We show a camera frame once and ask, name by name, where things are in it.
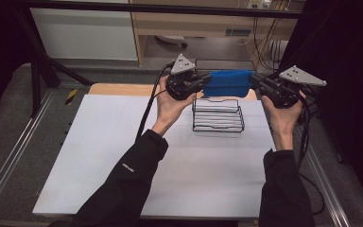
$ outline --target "human hand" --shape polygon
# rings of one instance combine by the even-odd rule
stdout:
[[[300,95],[305,98],[302,91],[300,91]],[[264,106],[269,110],[270,126],[273,129],[276,149],[293,149],[293,131],[302,112],[303,104],[298,101],[288,109],[277,109],[267,96],[263,96],[262,100]]]
[[[166,89],[167,77],[160,79],[160,91]],[[152,130],[157,132],[159,135],[164,136],[167,130],[179,119],[182,110],[193,103],[194,98],[197,94],[192,94],[186,100],[176,100],[169,95],[168,92],[162,92],[157,95],[158,113],[157,120],[152,127]]]

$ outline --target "blue cloth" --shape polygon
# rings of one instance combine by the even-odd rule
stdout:
[[[211,81],[203,87],[205,96],[245,97],[251,87],[251,70],[220,70],[211,72]]]

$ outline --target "person's left hand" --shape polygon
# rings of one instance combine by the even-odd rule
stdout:
[[[167,77],[160,79],[160,91],[166,89]],[[193,103],[194,98],[197,94],[192,94],[186,100],[176,100],[169,95],[168,92],[162,92],[157,95],[158,113],[157,120],[152,127],[152,130],[157,132],[159,135],[164,136],[167,130],[179,119],[182,110]]]

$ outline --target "white tabletop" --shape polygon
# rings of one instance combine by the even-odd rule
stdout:
[[[133,144],[146,96],[86,95],[33,213],[73,215]],[[187,107],[166,133],[142,218],[244,219],[259,215],[264,154],[274,148],[260,101],[240,100],[242,132],[192,131]],[[146,128],[156,117],[153,104]]]

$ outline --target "jacket cuff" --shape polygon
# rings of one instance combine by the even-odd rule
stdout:
[[[276,152],[273,152],[273,150],[270,149],[264,156],[265,172],[267,172],[268,169],[270,169],[276,163],[284,159],[292,159],[295,162],[294,152],[292,149],[278,150]]]
[[[167,148],[169,148],[167,141],[161,137],[161,135],[152,130],[146,130],[146,132],[141,137],[148,139],[158,147],[157,152],[160,159],[162,160],[166,154]]]

